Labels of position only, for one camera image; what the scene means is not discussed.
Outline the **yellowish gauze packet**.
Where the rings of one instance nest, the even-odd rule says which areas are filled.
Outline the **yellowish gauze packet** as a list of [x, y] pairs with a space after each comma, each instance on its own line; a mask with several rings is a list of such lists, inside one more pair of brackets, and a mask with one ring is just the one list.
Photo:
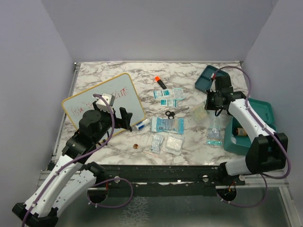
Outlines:
[[205, 104], [206, 102], [201, 102], [191, 108], [190, 113], [196, 122], [202, 122], [208, 116], [209, 112], [205, 109]]

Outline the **large blue bandage packet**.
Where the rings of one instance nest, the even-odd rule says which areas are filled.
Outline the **large blue bandage packet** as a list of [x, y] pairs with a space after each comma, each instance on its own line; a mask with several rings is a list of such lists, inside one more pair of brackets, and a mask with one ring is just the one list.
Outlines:
[[164, 119], [160, 117], [152, 117], [151, 119], [152, 132], [170, 132], [175, 134], [184, 134], [184, 119]]

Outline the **amber medicine bottle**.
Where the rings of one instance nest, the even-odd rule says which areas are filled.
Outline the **amber medicine bottle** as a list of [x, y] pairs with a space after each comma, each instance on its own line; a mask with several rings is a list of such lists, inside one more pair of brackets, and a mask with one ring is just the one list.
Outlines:
[[246, 137], [248, 134], [243, 128], [237, 127], [237, 128], [234, 128], [233, 135], [240, 136], [240, 137]]

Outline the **white gauze packet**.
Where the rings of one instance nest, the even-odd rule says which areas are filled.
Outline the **white gauze packet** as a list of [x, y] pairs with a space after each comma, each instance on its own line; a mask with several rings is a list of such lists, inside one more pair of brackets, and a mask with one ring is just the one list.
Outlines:
[[165, 140], [163, 151], [176, 156], [180, 155], [182, 153], [184, 140], [185, 138], [182, 135], [169, 133]]

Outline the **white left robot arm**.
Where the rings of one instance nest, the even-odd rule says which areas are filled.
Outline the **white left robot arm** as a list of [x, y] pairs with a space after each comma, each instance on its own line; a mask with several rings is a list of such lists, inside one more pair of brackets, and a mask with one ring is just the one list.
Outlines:
[[114, 109], [100, 110], [97, 106], [93, 110], [86, 111], [79, 121], [79, 128], [67, 141], [57, 164], [44, 181], [44, 185], [24, 203], [17, 203], [13, 207], [21, 220], [22, 226], [37, 226], [43, 220], [51, 221], [49, 214], [51, 208], [46, 205], [52, 196], [58, 195], [75, 172], [83, 168], [88, 170], [88, 181], [95, 187], [104, 182], [103, 169], [96, 163], [86, 164], [86, 160], [98, 150], [97, 143], [108, 132], [114, 129], [131, 128], [132, 113], [125, 108], [120, 109], [121, 117], [117, 118]]

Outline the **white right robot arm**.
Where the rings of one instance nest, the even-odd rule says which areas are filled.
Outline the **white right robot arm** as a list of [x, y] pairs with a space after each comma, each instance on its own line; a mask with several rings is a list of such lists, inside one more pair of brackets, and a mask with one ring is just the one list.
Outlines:
[[251, 146], [242, 159], [222, 163], [217, 179], [228, 185], [235, 175], [261, 174], [283, 169], [287, 161], [288, 137], [270, 128], [251, 107], [241, 91], [234, 91], [230, 76], [211, 76], [215, 90], [207, 90], [206, 110], [229, 112], [247, 133]]

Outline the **teal medicine box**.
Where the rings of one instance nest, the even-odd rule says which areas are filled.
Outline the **teal medicine box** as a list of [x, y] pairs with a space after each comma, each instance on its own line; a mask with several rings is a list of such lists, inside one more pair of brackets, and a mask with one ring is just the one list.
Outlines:
[[[275, 118], [271, 104], [252, 98], [249, 98], [249, 103], [261, 119], [270, 128], [277, 131], [276, 126], [274, 125]], [[235, 135], [234, 133], [238, 128], [242, 128], [241, 124], [232, 117], [225, 127], [223, 148], [225, 151], [244, 156], [251, 146], [251, 141], [248, 136]]]

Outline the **white blue tube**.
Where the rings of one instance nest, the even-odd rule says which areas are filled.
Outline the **white blue tube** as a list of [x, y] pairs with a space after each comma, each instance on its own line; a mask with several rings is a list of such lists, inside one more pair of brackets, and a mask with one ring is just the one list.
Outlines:
[[150, 124], [150, 120], [149, 119], [145, 119], [137, 124], [135, 124], [134, 126], [132, 126], [132, 129], [134, 131], [140, 131], [142, 130], [144, 127], [146, 127], [147, 125]]

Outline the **blue divided tray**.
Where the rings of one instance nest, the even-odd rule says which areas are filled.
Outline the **blue divided tray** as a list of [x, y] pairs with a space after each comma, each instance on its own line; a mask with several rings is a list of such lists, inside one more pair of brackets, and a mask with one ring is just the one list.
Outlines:
[[207, 90], [209, 90], [213, 84], [211, 80], [211, 76], [218, 69], [212, 65], [206, 66], [203, 70], [197, 81], [195, 82], [195, 89], [207, 94]]

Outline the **yellow framed whiteboard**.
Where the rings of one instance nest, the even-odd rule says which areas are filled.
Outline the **yellow framed whiteboard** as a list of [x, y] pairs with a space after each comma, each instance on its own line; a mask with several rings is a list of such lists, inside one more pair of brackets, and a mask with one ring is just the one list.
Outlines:
[[76, 129], [79, 127], [83, 114], [93, 109], [92, 103], [96, 100], [93, 94], [103, 93], [115, 97], [113, 108], [118, 118], [121, 117], [120, 107], [124, 107], [127, 112], [133, 114], [130, 122], [132, 126], [146, 118], [131, 76], [128, 73], [122, 73], [62, 101], [62, 108]]

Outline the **clear bag of plasters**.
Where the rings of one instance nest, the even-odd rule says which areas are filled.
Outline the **clear bag of plasters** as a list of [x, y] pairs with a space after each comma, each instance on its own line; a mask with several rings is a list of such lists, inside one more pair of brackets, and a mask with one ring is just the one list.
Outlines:
[[143, 150], [144, 153], [148, 154], [159, 154], [164, 141], [164, 136], [158, 133], [152, 133], [146, 143]]

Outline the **teal wipe packet upper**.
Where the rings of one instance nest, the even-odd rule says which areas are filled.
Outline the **teal wipe packet upper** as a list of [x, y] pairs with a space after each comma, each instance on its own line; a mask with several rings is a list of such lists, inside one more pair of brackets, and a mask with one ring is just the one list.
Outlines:
[[153, 95], [155, 99], [166, 99], [173, 97], [173, 93], [171, 89], [154, 90]]

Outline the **teal wipe packet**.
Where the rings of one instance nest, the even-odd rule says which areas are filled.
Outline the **teal wipe packet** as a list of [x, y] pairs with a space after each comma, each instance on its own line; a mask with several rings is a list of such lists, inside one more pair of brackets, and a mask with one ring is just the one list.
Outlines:
[[160, 100], [160, 105], [165, 107], [177, 107], [177, 100], [176, 99], [162, 99]]
[[173, 93], [171, 89], [154, 90], [153, 95], [155, 99], [166, 99], [173, 97]]

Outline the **white dressing packet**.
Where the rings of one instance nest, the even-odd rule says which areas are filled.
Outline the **white dressing packet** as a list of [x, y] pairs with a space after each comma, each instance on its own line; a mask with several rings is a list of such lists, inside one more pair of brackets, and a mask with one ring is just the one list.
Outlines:
[[180, 88], [180, 87], [173, 88], [172, 92], [173, 92], [173, 95], [174, 95], [174, 99], [179, 100], [179, 101], [185, 99], [185, 95], [184, 95], [184, 92], [183, 92], [182, 88]]

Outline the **clear packet teal strip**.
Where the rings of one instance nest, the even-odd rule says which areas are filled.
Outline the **clear packet teal strip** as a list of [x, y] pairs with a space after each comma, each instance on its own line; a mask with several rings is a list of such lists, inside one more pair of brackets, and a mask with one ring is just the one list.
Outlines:
[[222, 136], [220, 128], [208, 128], [207, 129], [207, 140], [206, 143], [209, 145], [221, 146]]

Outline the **teal wipe packet lower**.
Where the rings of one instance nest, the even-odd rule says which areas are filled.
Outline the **teal wipe packet lower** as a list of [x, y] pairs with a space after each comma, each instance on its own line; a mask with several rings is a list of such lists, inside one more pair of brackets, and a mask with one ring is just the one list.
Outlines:
[[177, 107], [177, 100], [176, 99], [162, 99], [160, 100], [160, 105], [165, 107]]

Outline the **orange black highlighter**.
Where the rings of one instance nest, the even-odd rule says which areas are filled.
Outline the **orange black highlighter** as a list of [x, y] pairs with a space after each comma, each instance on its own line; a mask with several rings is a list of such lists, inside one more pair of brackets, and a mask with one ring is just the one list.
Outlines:
[[159, 76], [155, 77], [156, 82], [161, 86], [162, 89], [166, 89], [166, 85], [163, 83], [163, 81], [160, 79]]

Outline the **black handled scissors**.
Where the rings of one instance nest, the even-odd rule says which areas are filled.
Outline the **black handled scissors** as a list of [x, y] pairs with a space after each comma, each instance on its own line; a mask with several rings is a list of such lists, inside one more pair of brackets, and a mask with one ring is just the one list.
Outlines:
[[174, 119], [176, 114], [178, 114], [178, 113], [180, 113], [182, 111], [188, 110], [188, 109], [189, 109], [189, 107], [177, 109], [175, 111], [169, 111], [169, 110], [167, 110], [165, 112], [165, 115], [168, 117], [168, 119]]

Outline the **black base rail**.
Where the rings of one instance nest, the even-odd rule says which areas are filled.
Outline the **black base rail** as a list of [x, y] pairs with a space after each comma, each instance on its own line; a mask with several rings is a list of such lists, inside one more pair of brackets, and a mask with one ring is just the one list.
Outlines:
[[80, 176], [92, 174], [93, 184], [85, 185], [96, 197], [215, 196], [216, 187], [244, 185], [238, 176], [222, 176], [219, 166], [132, 166], [86, 164]]

